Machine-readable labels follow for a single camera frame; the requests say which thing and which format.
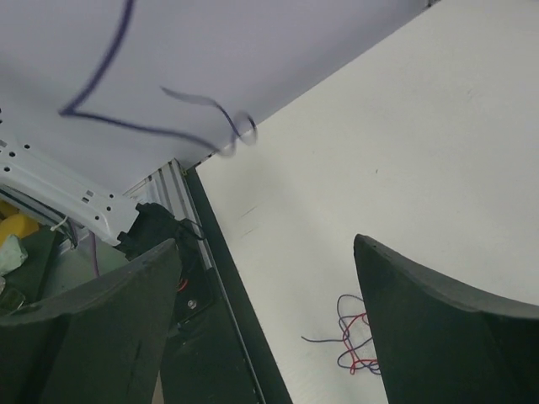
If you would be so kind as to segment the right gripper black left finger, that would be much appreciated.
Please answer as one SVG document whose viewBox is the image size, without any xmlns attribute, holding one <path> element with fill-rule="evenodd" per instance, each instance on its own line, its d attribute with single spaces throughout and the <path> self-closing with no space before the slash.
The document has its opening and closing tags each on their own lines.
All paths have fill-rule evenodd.
<svg viewBox="0 0 539 404">
<path fill-rule="evenodd" d="M 149 403 L 181 264 L 167 240 L 1 319 L 3 403 Z"/>
</svg>

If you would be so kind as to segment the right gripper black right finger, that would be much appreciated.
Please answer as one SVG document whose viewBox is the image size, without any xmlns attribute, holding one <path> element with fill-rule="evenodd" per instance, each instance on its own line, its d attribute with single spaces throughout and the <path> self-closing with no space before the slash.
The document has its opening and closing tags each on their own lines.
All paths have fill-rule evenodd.
<svg viewBox="0 0 539 404">
<path fill-rule="evenodd" d="M 474 288 L 377 240 L 357 276 L 391 403 L 536 403 L 538 308 Z"/>
</svg>

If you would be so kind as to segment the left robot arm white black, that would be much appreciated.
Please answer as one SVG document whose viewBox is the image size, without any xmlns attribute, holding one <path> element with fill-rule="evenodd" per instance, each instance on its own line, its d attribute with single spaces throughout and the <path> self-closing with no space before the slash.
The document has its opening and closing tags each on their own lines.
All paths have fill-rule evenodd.
<svg viewBox="0 0 539 404">
<path fill-rule="evenodd" d="M 189 254 L 200 233 L 158 203 L 140 203 L 84 178 L 40 152 L 25 128 L 1 115 L 1 185 L 76 221 L 132 260 L 168 239 Z"/>
</svg>

